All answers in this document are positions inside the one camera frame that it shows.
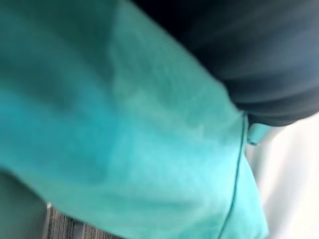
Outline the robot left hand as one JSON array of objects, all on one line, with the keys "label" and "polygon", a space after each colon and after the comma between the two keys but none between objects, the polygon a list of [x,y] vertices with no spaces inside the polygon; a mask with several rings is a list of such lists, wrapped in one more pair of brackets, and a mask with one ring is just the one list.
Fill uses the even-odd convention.
[{"label": "robot left hand", "polygon": [[253,123],[319,111],[316,0],[138,0],[227,88]]}]

